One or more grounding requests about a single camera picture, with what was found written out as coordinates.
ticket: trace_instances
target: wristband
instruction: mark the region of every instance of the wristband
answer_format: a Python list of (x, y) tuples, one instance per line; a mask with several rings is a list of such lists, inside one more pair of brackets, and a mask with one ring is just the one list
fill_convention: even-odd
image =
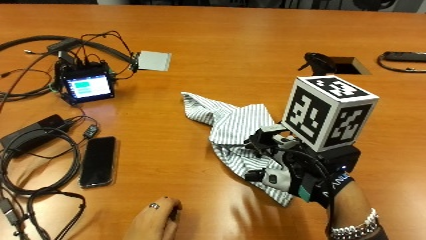
[[(348, 174), (344, 173), (335, 173), (330, 176), (331, 180), (331, 191), (332, 196), (335, 197), (338, 192), (346, 187), (346, 185), (353, 181), (353, 179), (348, 176)], [(327, 183), (322, 181), (315, 188), (312, 189), (312, 193), (310, 196), (310, 202), (316, 202), (319, 205), (326, 209), (330, 204), (330, 198), (328, 198), (328, 188)]]

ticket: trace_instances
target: black object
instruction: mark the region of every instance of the black object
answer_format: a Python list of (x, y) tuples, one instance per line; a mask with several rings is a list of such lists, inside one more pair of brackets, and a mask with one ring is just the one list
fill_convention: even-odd
[(62, 41), (50, 44), (46, 49), (47, 52), (55, 53), (57, 51), (69, 52), (73, 48), (79, 46), (81, 40), (77, 38), (65, 38)]
[(306, 63), (299, 67), (298, 71), (310, 66), (312, 76), (324, 76), (327, 73), (335, 73), (335, 63), (326, 55), (320, 53), (304, 53), (304, 60)]
[(65, 102), (75, 105), (114, 97), (114, 77), (105, 61), (82, 66), (70, 66), (59, 61), (59, 65), (55, 67), (54, 79), (66, 89), (66, 93), (61, 93)]
[(115, 138), (91, 138), (83, 154), (79, 186), (93, 188), (109, 185), (113, 180)]
[(83, 131), (82, 136), (85, 139), (90, 139), (93, 138), (97, 132), (98, 132), (98, 127), (95, 126), (95, 124), (91, 124), (89, 128)]
[(260, 182), (264, 177), (264, 170), (250, 170), (243, 175), (243, 179), (248, 182)]
[(46, 134), (49, 130), (45, 128), (58, 128), (67, 132), (70, 125), (67, 125), (62, 118), (54, 114), (38, 122), (30, 124), (0, 139), (2, 148), (6, 148), (13, 157), (29, 152), (35, 147), (54, 139), (53, 134)]
[(395, 52), (384, 52), (383, 54), (380, 54), (377, 57), (376, 57), (376, 64), (389, 70), (389, 71), (393, 71), (393, 72), (401, 72), (401, 73), (426, 73), (426, 69), (415, 69), (412, 67), (407, 67), (404, 69), (401, 68), (395, 68), (395, 67), (391, 67), (388, 65), (385, 65), (383, 62), (387, 60), (387, 61), (399, 61), (399, 62), (426, 62), (423, 61), (423, 55), (420, 56), (415, 56), (416, 54), (399, 54), (399, 53), (395, 53)]
[(59, 231), (59, 233), (57, 234), (54, 239), (59, 240), (59, 239), (63, 238), (63, 236), (66, 235), (66, 233), (70, 230), (71, 226), (78, 221), (78, 219), (79, 219), (79, 217), (82, 215), (83, 209), (86, 207), (85, 198), (83, 198), (82, 195), (79, 195), (77, 193), (71, 193), (71, 192), (61, 192), (58, 189), (47, 188), (47, 187), (38, 189), (38, 191), (35, 191), (27, 198), (26, 211), (27, 211), (27, 219), (29, 219), (30, 223), (33, 224), (41, 239), (51, 239), (51, 238), (50, 238), (47, 232), (38, 225), (33, 204), (34, 204), (34, 201), (35, 201), (37, 198), (45, 197), (47, 195), (55, 195), (55, 194), (63, 195), (65, 197), (79, 199), (81, 200), (81, 204), (78, 205), (77, 214), (70, 219), (69, 223), (65, 225), (65, 227), (62, 228), (62, 230)]
[(353, 0), (353, 5), (365, 11), (377, 11), (388, 8), (396, 0)]
[(384, 52), (383, 59), (395, 62), (426, 62), (426, 52)]

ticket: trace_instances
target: display screen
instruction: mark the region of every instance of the display screen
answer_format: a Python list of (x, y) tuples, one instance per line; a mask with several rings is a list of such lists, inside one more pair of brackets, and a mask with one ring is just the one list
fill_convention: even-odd
[(111, 94), (105, 75), (66, 79), (66, 84), (74, 99)]

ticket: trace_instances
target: table surface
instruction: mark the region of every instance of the table surface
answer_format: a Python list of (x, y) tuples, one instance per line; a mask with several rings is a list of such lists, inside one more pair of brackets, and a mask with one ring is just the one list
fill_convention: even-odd
[[(324, 239), (326, 214), (316, 204), (292, 199), (283, 208), (238, 178), (220, 163), (207, 140), (210, 126), (183, 114), (180, 92), (235, 106), (263, 103), (279, 121), (306, 52), (355, 57), (369, 74), (339, 74), (380, 97), (355, 146), (361, 151), (351, 173), (376, 208), (391, 239), (426, 235), (424, 89), (421, 74), (381, 69), (384, 51), (424, 51), (426, 16), (287, 9), (215, 7), (1, 5), (0, 42), (34, 35), (79, 37), (117, 30), (133, 51), (171, 53), (167, 72), (139, 71), (118, 82), (115, 98), (85, 103), (85, 113), (101, 124), (98, 136), (119, 140), (115, 182), (81, 190), (77, 179), (63, 190), (87, 201), (67, 239), (119, 239), (133, 216), (158, 197), (182, 201), (176, 240)], [(119, 42), (101, 39), (123, 51)], [(34, 42), (1, 52), (0, 72), (22, 68), (35, 59), (22, 49), (42, 52), (53, 42)], [(111, 68), (125, 64), (99, 54)], [(46, 58), (37, 69), (47, 69)], [(397, 67), (413, 66), (405, 63)], [(5, 91), (15, 74), (0, 79)], [(45, 77), (31, 73), (14, 92), (31, 90)], [(47, 115), (79, 114), (55, 94), (6, 103), (0, 136)], [(78, 141), (89, 122), (70, 136)], [(65, 149), (62, 143), (45, 151)], [(10, 178), (29, 189), (46, 186), (65, 173), (70, 156), (13, 162)], [(35, 202), (39, 225), (51, 236), (77, 212), (75, 200), (59, 196)], [(0, 217), (0, 238), (15, 239)], [(38, 239), (26, 223), (25, 231)]]

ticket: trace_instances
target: black cable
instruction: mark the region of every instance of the black cable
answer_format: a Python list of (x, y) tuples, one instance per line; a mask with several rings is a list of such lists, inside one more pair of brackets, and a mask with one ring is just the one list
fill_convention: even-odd
[(67, 233), (69, 229), (71, 228), (71, 226), (74, 225), (74, 223), (77, 222), (77, 220), (79, 219), (83, 209), (85, 209), (85, 198), (75, 193), (70, 193), (70, 192), (61, 192), (59, 190), (54, 189), (54, 188), (39, 188), (35, 192), (33, 192), (27, 198), (27, 203), (26, 203), (26, 211), (27, 211), (27, 218), (30, 220), (30, 223), (33, 224), (38, 235), (41, 237), (42, 240), (50, 240), (50, 236), (47, 234), (47, 232), (45, 231), (45, 229), (39, 226), (38, 222), (37, 222), (37, 218), (35, 218), (35, 213), (33, 210), (33, 202), (35, 200), (35, 198), (46, 196), (46, 195), (55, 195), (55, 194), (61, 194), (66, 197), (73, 197), (73, 198), (78, 198), (81, 199), (81, 204), (78, 206), (79, 210), (75, 214), (75, 216), (70, 219), (69, 223), (65, 225), (65, 227), (62, 228), (61, 232), (58, 233), (58, 235), (54, 237), (54, 239), (62, 239), (65, 234)]
[[(63, 175), (63, 177), (57, 180), (57, 182), (54, 182), (53, 184), (50, 184), (47, 187), (51, 189), (59, 189), (69, 181), (70, 179), (75, 176), (78, 169), (79, 169), (79, 160), (81, 160), (81, 156), (79, 156), (79, 150), (78, 150), (78, 145), (77, 143), (73, 141), (73, 139), (67, 136), (67, 134), (58, 130), (57, 128), (42, 128), (42, 130), (45, 131), (45, 134), (38, 136), (35, 135), (34, 137), (27, 137), (27, 140), (23, 141), (21, 144), (25, 144), (27, 141), (31, 141), (39, 137), (46, 137), (46, 136), (54, 136), (55, 138), (61, 138), (62, 140), (65, 140), (70, 147), (71, 147), (71, 152), (73, 152), (73, 161), (71, 161), (71, 165), (69, 167), (69, 170), (66, 172), (66, 174)], [(17, 139), (19, 139), (22, 136), (25, 135), (30, 135), (31, 132), (34, 131), (39, 131), (39, 129), (27, 131), (25, 133), (22, 133), (21, 135), (18, 135), (9, 143), (9, 145), (3, 148), (3, 152), (0, 156), (0, 161), (1, 161), (1, 166), (0, 166), (0, 180), (3, 184), (3, 186), (14, 193), (18, 195), (30, 195), (33, 194), (37, 190), (27, 190), (23, 188), (19, 188), (18, 186), (15, 186), (11, 181), (7, 178), (7, 166), (9, 163), (11, 161), (13, 158), (13, 150), (10, 149), (11, 144), (17, 141)]]
[(22, 70), (22, 73), (21, 73), (21, 74), (18, 75), (18, 77), (15, 78), (15, 80), (14, 80), (11, 86), (9, 87), (9, 90), (5, 92), (5, 94), (3, 94), (3, 96), (2, 96), (2, 100), (1, 100), (1, 102), (0, 102), (0, 114), (1, 114), (1, 110), (2, 110), (3, 103), (5, 103), (6, 99), (7, 99), (7, 96), (9, 96), (9, 94), (11, 93), (11, 91), (13, 91), (17, 83), (21, 81), (25, 73), (26, 73), (26, 72), (29, 71), (29, 69), (37, 64), (37, 62), (39, 62), (46, 56), (49, 56), (49, 53), (42, 54), (42, 55), (29, 64), (29, 66)]
[[(95, 121), (94, 118), (91, 118), (91, 117), (89, 117), (89, 116), (86, 116), (86, 115), (81, 115), (81, 116), (75, 116), (75, 117), (67, 118), (67, 119), (65, 119), (63, 121), (65, 121), (65, 122), (70, 122), (70, 125), (71, 125), (71, 126), (75, 126), (75, 125), (78, 124), (78, 122), (82, 123), (82, 121), (83, 121), (85, 119), (89, 119), (90, 121), (93, 121), (93, 122), (94, 122), (94, 126), (95, 126), (95, 128), (98, 129), (98, 122)], [(81, 144), (85, 140), (89, 140), (89, 138), (87, 138), (85, 135), (82, 135), (82, 136), (83, 136), (83, 138), (79, 140), (79, 142), (77, 142), (77, 146), (79, 146), (79, 144)], [(70, 151), (71, 151), (71, 148), (66, 149), (65, 151), (62, 151), (61, 153), (58, 153), (58, 154), (55, 154), (55, 155), (53, 155), (53, 156), (50, 156), (50, 157), (41, 156), (41, 155), (34, 154), (34, 153), (31, 153), (31, 152), (26, 152), (25, 154), (26, 154), (26, 155), (30, 155), (30, 156), (34, 156), (34, 157), (38, 157), (38, 158), (43, 158), (43, 159), (51, 160), (51, 159), (54, 159), (54, 158), (61, 157), (62, 155), (65, 155), (65, 154), (69, 153)]]
[[(0, 79), (7, 77), (10, 74), (13, 74), (13, 73), (15, 73), (18, 71), (25, 71), (25, 69), (22, 69), (22, 68), (14, 69), (11, 71), (7, 71), (7, 72), (0, 74)], [(6, 92), (1, 92), (0, 91), (0, 98), (3, 98), (6, 96), (5, 102), (18, 101), (18, 100), (22, 100), (22, 99), (29, 98), (29, 97), (41, 96), (41, 95), (43, 95), (43, 94), (50, 92), (49, 83), (51, 82), (51, 75), (47, 73), (47, 71), (42, 71), (42, 70), (37, 70), (37, 69), (27, 69), (27, 71), (43, 73), (47, 76), (46, 83), (39, 88), (37, 88), (34, 90), (30, 90), (26, 93), (9, 93), (7, 94)]]
[(387, 65), (383, 64), (383, 60), (384, 60), (384, 54), (381, 54), (381, 55), (379, 55), (379, 56), (376, 57), (376, 64), (377, 64), (381, 68), (384, 68), (384, 69), (387, 69), (387, 70), (389, 70), (389, 71), (401, 72), (401, 73), (426, 73), (426, 69), (416, 70), (416, 69), (409, 68), (409, 67), (407, 67), (405, 69), (389, 67), (389, 66), (387, 66)]
[[(90, 39), (87, 40), (82, 40), (83, 37), (87, 37), (87, 36), (91, 36)], [(126, 61), (127, 63), (131, 63), (131, 51), (126, 45), (126, 43), (123, 42), (122, 38), (121, 38), (121, 35), (117, 31), (107, 31), (105, 33), (98, 33), (98, 34), (83, 34), (81, 35), (79, 37), (79, 48), (77, 49), (75, 51), (75, 55), (78, 55), (78, 52), (79, 50), (82, 49), (82, 52), (83, 52), (83, 57), (86, 58), (87, 55), (86, 55), (86, 52), (85, 52), (85, 46), (90, 46), (90, 44), (93, 43), (91, 41), (98, 38), (98, 37), (106, 37), (106, 36), (114, 36), (115, 38), (118, 38), (118, 40), (121, 41), (125, 49), (127, 50), (127, 53), (129, 53), (129, 56), (126, 56), (129, 58), (129, 60)]]
[[(57, 35), (38, 35), (38, 36), (31, 36), (31, 37), (26, 37), (26, 38), (21, 38), (21, 39), (15, 39), (11, 40), (9, 42), (5, 42), (2, 44), (0, 44), (0, 52), (3, 51), (5, 49), (14, 47), (19, 44), (27, 43), (27, 42), (34, 42), (34, 41), (62, 41), (65, 39), (74, 39), (79, 42), (78, 38), (73, 38), (73, 37), (67, 37), (67, 36), (57, 36)], [(126, 56), (123, 53), (121, 53), (119, 51), (117, 51), (115, 49), (95, 43), (95, 42), (87, 42), (85, 44), (86, 46), (98, 49), (99, 51), (107, 53), (109, 55), (111, 55), (113, 57), (115, 57), (117, 59), (130, 63), (131, 59), (129, 58), (129, 56)]]

